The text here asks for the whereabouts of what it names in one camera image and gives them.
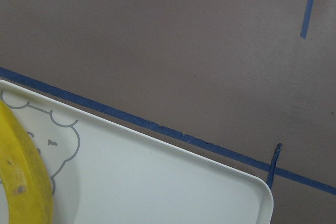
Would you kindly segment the white rectangular plate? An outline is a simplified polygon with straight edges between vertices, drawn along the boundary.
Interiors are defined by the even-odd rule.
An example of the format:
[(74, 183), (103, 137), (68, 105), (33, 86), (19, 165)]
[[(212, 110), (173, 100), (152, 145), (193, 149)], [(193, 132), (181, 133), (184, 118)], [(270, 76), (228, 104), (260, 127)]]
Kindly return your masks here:
[(7, 81), (1, 100), (38, 148), (54, 223), (270, 223), (258, 177)]

